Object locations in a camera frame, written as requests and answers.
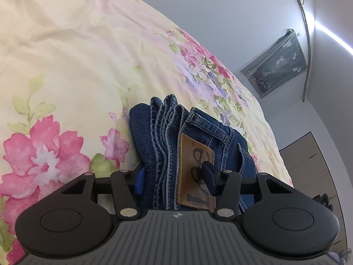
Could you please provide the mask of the blue denim jeans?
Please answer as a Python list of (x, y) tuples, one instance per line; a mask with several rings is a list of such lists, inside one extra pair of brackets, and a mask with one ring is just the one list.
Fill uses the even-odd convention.
[(198, 108), (186, 110), (174, 95), (135, 105), (129, 120), (144, 164), (135, 187), (142, 209), (214, 211), (216, 198), (197, 172), (204, 161), (219, 171), (256, 177), (245, 138)]

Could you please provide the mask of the beige wardrobe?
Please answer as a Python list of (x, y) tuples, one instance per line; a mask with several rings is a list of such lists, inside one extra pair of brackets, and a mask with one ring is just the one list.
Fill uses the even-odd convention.
[(336, 186), (319, 145), (311, 132), (279, 151), (292, 178), (294, 188), (309, 197), (327, 194), (333, 212), (338, 217), (340, 230), (334, 245), (347, 246), (344, 216)]

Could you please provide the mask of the green window curtain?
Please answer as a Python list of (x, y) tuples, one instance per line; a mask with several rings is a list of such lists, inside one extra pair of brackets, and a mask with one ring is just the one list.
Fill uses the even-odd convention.
[(259, 97), (264, 98), (307, 69), (296, 32), (288, 29), (284, 36), (240, 72), (246, 76)]

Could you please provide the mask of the floral yellow bed quilt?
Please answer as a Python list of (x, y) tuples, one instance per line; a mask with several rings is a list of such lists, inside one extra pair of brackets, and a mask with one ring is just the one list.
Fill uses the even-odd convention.
[(174, 94), (240, 132), (256, 168), (290, 184), (252, 93), (141, 0), (1, 0), (1, 263), (19, 214), (78, 175), (133, 169), (129, 110)]

